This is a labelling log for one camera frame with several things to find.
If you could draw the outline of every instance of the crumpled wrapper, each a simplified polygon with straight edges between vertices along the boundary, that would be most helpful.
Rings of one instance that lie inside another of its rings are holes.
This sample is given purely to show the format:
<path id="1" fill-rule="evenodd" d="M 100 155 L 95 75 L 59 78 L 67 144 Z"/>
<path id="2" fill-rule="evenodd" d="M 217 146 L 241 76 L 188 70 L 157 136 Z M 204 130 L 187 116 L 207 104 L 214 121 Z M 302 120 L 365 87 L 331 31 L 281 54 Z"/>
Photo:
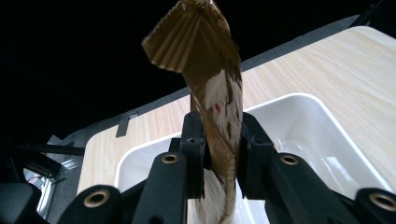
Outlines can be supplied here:
<path id="1" fill-rule="evenodd" d="M 180 0 L 143 40 L 149 60 L 183 75 L 199 111 L 211 154 L 205 197 L 195 202 L 199 223 L 231 223 L 242 127 L 238 47 L 214 1 Z"/>

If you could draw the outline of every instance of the foil packaging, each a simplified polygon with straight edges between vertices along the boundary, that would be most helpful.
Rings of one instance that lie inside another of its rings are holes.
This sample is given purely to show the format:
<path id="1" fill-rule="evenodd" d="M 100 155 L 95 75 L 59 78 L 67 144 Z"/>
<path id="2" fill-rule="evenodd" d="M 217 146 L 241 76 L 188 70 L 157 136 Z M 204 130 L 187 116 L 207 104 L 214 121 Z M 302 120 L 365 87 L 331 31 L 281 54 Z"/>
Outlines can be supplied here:
<path id="1" fill-rule="evenodd" d="M 195 223 L 231 223 L 242 129 L 242 78 L 238 47 L 214 1 L 180 0 L 144 38 L 158 67 L 182 74 L 205 130 L 212 170 L 205 197 L 195 201 Z"/>

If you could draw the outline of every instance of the wooden table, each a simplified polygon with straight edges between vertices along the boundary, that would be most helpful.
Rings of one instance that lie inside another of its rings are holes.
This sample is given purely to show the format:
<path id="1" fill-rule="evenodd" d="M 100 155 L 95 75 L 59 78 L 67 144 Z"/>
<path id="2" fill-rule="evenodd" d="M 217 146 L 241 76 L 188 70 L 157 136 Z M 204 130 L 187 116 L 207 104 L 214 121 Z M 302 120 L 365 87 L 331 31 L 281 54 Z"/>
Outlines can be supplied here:
<path id="1" fill-rule="evenodd" d="M 396 40 L 370 27 L 354 27 L 243 73 L 244 108 L 306 92 L 332 112 L 376 170 L 396 190 Z M 117 165 L 131 148 L 181 132 L 190 96 L 118 126 L 87 144 L 78 193 L 114 186 Z"/>

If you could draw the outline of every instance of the white plastic tray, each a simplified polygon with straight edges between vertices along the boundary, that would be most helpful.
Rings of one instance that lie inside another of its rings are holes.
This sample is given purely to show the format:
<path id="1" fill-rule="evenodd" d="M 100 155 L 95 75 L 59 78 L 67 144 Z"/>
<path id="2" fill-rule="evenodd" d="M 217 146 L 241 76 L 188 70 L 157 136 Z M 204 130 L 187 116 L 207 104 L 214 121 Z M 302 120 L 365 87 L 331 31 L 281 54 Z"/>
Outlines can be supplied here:
<path id="1" fill-rule="evenodd" d="M 330 189 L 351 199 L 361 188 L 392 191 L 315 96 L 289 94 L 245 112 L 258 120 L 278 145 L 279 151 L 305 159 Z M 123 192 L 146 179 L 152 161 L 169 149 L 173 137 L 180 137 L 180 133 L 132 148 L 126 153 L 119 163 L 115 186 Z M 234 223 L 269 223 L 264 203 L 242 199 L 237 187 Z"/>

